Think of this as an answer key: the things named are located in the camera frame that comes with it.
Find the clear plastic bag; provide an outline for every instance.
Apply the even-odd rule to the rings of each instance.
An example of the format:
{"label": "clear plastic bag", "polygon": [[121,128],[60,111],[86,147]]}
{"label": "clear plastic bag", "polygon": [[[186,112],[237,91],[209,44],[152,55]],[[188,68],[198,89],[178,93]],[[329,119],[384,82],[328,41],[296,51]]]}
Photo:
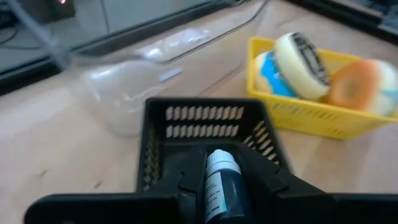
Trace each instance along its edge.
{"label": "clear plastic bag", "polygon": [[77,55],[7,0],[71,80],[73,94],[119,136],[140,132],[151,96],[197,96],[241,68],[246,42],[267,1],[228,0],[230,6],[105,57]]}

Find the wooden surface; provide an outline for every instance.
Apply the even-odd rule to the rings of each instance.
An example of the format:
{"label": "wooden surface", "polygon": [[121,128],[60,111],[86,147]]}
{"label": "wooden surface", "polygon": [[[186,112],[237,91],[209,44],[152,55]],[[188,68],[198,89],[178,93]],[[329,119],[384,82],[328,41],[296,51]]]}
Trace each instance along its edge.
{"label": "wooden surface", "polygon": [[[391,44],[286,2],[272,1],[267,11],[261,36],[301,31],[319,47],[398,65],[398,48]],[[210,88],[198,88],[198,94],[244,97],[244,74],[232,73]],[[0,223],[20,223],[27,206],[47,194],[135,189],[139,136],[109,132],[66,83],[65,76],[56,76],[0,98]],[[398,193],[398,126],[346,142],[278,132],[295,174],[322,190]]]}

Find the black plastic holder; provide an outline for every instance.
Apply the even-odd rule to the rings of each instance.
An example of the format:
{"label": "black plastic holder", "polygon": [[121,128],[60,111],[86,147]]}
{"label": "black plastic holder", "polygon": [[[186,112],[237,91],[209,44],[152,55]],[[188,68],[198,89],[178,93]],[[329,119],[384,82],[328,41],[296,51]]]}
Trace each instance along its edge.
{"label": "black plastic holder", "polygon": [[264,105],[227,98],[149,98],[137,191],[149,190],[198,144],[240,142],[290,170]]}

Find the bottle label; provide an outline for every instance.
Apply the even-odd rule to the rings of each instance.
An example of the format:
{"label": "bottle label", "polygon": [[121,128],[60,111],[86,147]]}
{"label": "bottle label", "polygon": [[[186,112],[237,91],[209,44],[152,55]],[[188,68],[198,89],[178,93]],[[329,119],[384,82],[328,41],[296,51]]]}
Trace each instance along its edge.
{"label": "bottle label", "polygon": [[205,223],[208,223],[211,218],[226,211],[223,183],[221,181],[220,172],[214,173],[207,178],[205,184],[205,195]]}

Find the black machine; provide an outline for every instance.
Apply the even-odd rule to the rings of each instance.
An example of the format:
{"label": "black machine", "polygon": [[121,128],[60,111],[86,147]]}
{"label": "black machine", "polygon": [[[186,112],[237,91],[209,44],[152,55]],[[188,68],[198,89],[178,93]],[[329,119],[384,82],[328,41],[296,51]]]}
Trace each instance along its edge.
{"label": "black machine", "polygon": [[[328,194],[292,175],[259,101],[151,99],[144,117],[137,193],[50,195],[30,206],[24,223],[202,224],[206,158],[215,149],[230,152],[239,164],[256,223],[398,221],[398,195]],[[199,123],[205,128],[198,133],[175,131],[177,124]],[[215,132],[222,124],[239,129]],[[262,148],[263,141],[272,149]],[[270,159],[263,149],[276,156]]]}

